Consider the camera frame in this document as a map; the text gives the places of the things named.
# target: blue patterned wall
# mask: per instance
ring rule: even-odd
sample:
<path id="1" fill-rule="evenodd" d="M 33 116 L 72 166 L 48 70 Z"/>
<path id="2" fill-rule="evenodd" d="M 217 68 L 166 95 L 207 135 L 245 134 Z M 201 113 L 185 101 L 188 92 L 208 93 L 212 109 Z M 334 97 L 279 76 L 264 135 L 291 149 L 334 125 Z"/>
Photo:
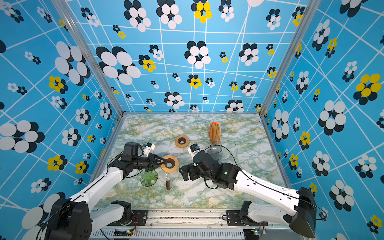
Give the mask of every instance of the blue patterned wall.
<path id="1" fill-rule="evenodd" d="M 328 213 L 319 239 L 384 239 L 383 14 L 323 0 L 264 115 L 292 187 Z"/>
<path id="2" fill-rule="evenodd" d="M 255 112 L 308 0 L 67 4 L 125 111 Z"/>
<path id="3" fill-rule="evenodd" d="M 0 10 L 0 239 L 36 239 L 89 183 L 116 115 L 51 1 Z"/>

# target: marble tabletop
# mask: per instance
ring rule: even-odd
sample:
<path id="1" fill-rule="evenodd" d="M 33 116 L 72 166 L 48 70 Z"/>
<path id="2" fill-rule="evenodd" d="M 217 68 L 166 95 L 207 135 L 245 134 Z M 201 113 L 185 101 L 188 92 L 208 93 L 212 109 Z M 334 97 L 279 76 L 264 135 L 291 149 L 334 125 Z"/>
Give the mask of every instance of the marble tabletop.
<path id="1" fill-rule="evenodd" d="M 210 145 L 210 123 L 216 121 L 222 128 L 222 146 L 232 152 L 242 169 L 285 186 L 258 114 L 128 114 L 109 158 L 111 160 L 119 154 L 126 142 L 151 142 L 156 144 L 153 153 L 161 157 L 173 155 L 181 167 L 192 163 L 192 159 L 187 147 L 178 148 L 175 145 L 175 138 L 186 135 L 190 145 L 197 143 L 201 149 L 205 149 Z M 234 164 L 233 158 L 224 148 L 221 162 Z M 106 207 L 115 200 L 130 202 L 132 208 L 240 208 L 248 200 L 268 204 L 246 193 L 221 188 L 209 189 L 202 178 L 185 182 L 179 171 L 170 174 L 171 190 L 166 190 L 166 173 L 161 168 L 156 171 L 159 179 L 153 186 L 141 185 L 141 174 L 124 179 L 96 207 Z"/>

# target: black cable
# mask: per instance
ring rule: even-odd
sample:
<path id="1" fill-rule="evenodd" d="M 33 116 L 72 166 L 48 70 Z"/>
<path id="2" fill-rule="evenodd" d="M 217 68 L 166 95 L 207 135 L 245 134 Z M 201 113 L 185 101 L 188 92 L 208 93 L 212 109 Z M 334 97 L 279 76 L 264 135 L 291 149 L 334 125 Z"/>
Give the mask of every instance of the black cable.
<path id="1" fill-rule="evenodd" d="M 228 221 L 228 220 L 231 219 L 231 218 L 229 218 L 227 214 L 223 214 L 223 215 L 221 216 L 221 219 L 223 219 L 224 221 Z"/>
<path id="2" fill-rule="evenodd" d="M 104 237 L 106 238 L 106 239 L 108 239 L 108 240 L 110 240 L 105 234 L 104 234 L 104 232 L 100 229 L 100 231 L 101 231 L 101 233 L 104 235 Z"/>
<path id="3" fill-rule="evenodd" d="M 133 175 L 133 176 L 130 176 L 130 177 L 126 177 L 126 178 L 131 178 L 131 177 L 137 176 L 137 175 L 139 175 L 139 174 L 142 173 L 142 172 L 143 172 L 143 169 L 142 169 L 141 172 L 139 172 L 138 174 Z"/>
<path id="4" fill-rule="evenodd" d="M 237 165 L 236 159 L 235 159 L 235 157 L 232 155 L 231 151 L 229 151 L 229 149 L 226 148 L 226 147 L 224 147 L 224 146 L 222 146 L 222 147 L 225 148 L 225 149 L 227 149 L 227 151 L 229 152 L 229 154 L 231 154 L 231 156 L 233 157 L 233 160 L 235 161 L 236 166 L 237 166 L 238 168 L 240 168 L 240 167 Z M 323 217 L 323 218 L 317 218 L 316 220 L 324 220 L 324 219 L 326 219 L 326 218 L 328 217 L 328 214 L 327 214 L 323 209 L 319 208 L 318 206 L 316 206 L 316 205 L 314 205 L 314 204 L 312 204 L 312 203 L 310 203 L 310 202 L 308 202 L 308 201 L 306 201 L 306 200 L 304 200 L 304 199 L 300 199 L 300 198 L 298 198 L 298 197 L 290 196 L 290 195 L 288 195 L 288 194 L 286 194 L 286 193 L 283 193 L 283 192 L 281 192 L 281 191 L 277 191 L 276 189 L 267 187 L 267 186 L 265 186 L 265 185 L 263 185 L 263 184 L 261 184 L 261 183 L 255 181 L 255 180 L 253 180 L 252 178 L 250 178 L 248 175 L 246 175 L 246 174 L 243 172 L 243 170 L 241 170 L 241 172 L 242 172 L 247 178 L 249 178 L 252 182 L 254 182 L 254 183 L 257 183 L 257 184 L 259 184 L 259 185 L 261 185 L 261 186 L 263 186 L 263 187 L 266 187 L 266 188 L 268 188 L 268 189 L 270 189 L 270 190 L 273 190 L 273 191 L 278 192 L 278 193 L 280 193 L 280 194 L 286 195 L 286 196 L 288 196 L 288 197 L 292 197 L 292 198 L 301 200 L 301 201 L 303 201 L 303 202 L 306 202 L 306 203 L 308 203 L 308 204 L 310 204 L 310 205 L 312 205 L 312 206 L 314 206 L 314 207 L 320 209 L 320 211 L 324 212 L 325 217 Z"/>
<path id="5" fill-rule="evenodd" d="M 263 230 L 262 230 L 262 233 L 259 235 L 259 239 L 262 238 L 262 236 L 263 236 L 264 228 L 265 228 L 265 225 L 263 224 Z"/>
<path id="6" fill-rule="evenodd" d="M 205 183 L 205 185 L 206 185 L 208 188 L 210 188 L 210 189 L 213 189 L 213 190 L 215 190 L 215 189 L 217 189 L 217 188 L 218 188 L 218 185 L 216 185 L 216 188 L 213 188 L 213 187 L 209 187 L 209 186 L 208 186 L 208 184 L 207 184 L 207 180 L 205 180 L 205 179 L 204 179 L 204 183 Z"/>

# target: round wooden ring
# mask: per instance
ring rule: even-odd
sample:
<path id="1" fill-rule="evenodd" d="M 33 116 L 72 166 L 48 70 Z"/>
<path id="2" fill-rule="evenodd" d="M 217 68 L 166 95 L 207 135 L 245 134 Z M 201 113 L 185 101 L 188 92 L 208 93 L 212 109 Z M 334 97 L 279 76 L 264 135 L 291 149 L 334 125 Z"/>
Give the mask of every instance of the round wooden ring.
<path id="1" fill-rule="evenodd" d="M 168 155 L 168 156 L 165 156 L 165 157 L 163 157 L 163 158 L 164 158 L 165 160 L 167 160 L 167 159 L 172 159 L 172 160 L 174 161 L 174 164 L 172 164 L 173 167 L 171 167 L 171 168 L 168 168 L 168 167 L 166 166 L 166 164 L 161 165 L 161 169 L 162 169 L 164 172 L 167 172 L 167 173 L 173 173 L 173 172 L 175 172 L 175 171 L 179 168 L 179 161 L 178 161 L 178 159 L 177 159 L 175 156 Z"/>
<path id="2" fill-rule="evenodd" d="M 189 145 L 189 138 L 185 135 L 180 135 L 175 139 L 175 144 L 180 148 L 187 147 Z"/>

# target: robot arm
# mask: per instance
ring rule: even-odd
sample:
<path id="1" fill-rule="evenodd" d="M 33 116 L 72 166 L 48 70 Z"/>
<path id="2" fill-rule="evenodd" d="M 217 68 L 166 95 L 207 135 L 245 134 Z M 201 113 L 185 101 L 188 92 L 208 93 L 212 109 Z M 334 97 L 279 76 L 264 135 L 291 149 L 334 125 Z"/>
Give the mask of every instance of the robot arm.
<path id="1" fill-rule="evenodd" d="M 126 143 L 123 152 L 107 165 L 102 175 L 70 198 L 58 199 L 52 206 L 45 233 L 42 233 L 44 239 L 86 240 L 111 222 L 130 222 L 132 211 L 128 202 L 114 201 L 104 209 L 91 211 L 113 186 L 129 177 L 134 169 L 147 172 L 168 163 L 168 160 L 150 153 L 154 148 L 155 145 L 151 143 L 145 144 L 144 149 L 138 143 Z"/>
<path id="2" fill-rule="evenodd" d="M 241 212 L 242 222 L 259 226 L 258 222 L 271 221 L 288 224 L 296 233 L 305 237 L 314 238 L 316 229 L 316 202 L 309 189 L 301 188 L 299 191 L 280 187 L 263 179 L 252 176 L 230 163 L 219 163 L 209 154 L 200 150 L 197 144 L 188 148 L 193 163 L 179 169 L 184 181 L 204 178 L 212 180 L 220 188 L 228 188 L 239 192 L 246 192 L 265 200 L 285 212 L 262 216 L 257 213 L 254 204 L 244 202 Z"/>

